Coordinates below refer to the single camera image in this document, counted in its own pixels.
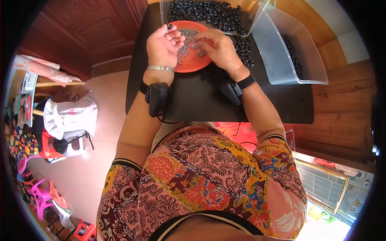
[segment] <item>colorful floral clothing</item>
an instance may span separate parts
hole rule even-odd
[[[295,238],[306,194],[282,136],[246,151],[216,129],[189,126],[157,145],[143,167],[116,159],[96,218],[98,240],[163,240],[205,215],[246,233]]]
[[[23,133],[23,128],[15,125],[13,134],[9,139],[9,149],[15,160],[39,155],[39,144],[34,134]]]

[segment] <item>black tabletop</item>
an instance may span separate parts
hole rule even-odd
[[[126,94],[128,113],[148,65],[146,40],[161,27],[159,3],[148,6],[141,23],[130,65]],[[312,124],[314,120],[312,88],[310,84],[272,85],[252,37],[251,74],[277,109],[283,123]],[[234,105],[209,81],[201,81],[201,71],[175,73],[164,114],[166,121],[229,121],[248,122],[242,106]]]

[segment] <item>silver bracelet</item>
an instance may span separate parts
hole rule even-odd
[[[174,69],[171,67],[163,68],[162,66],[158,66],[158,65],[148,65],[147,68],[148,69],[156,69],[156,70],[166,70],[166,71],[170,71],[170,72],[174,73]]]

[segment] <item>white basket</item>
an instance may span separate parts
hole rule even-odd
[[[37,74],[27,71],[24,76],[22,94],[28,94],[34,90],[37,81]]]

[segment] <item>woman's right hand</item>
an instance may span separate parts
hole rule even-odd
[[[219,29],[208,29],[195,36],[199,47],[208,54],[209,58],[220,68],[228,72],[236,82],[242,81],[250,75],[249,70],[237,56],[232,40]],[[203,39],[213,42],[213,47]]]

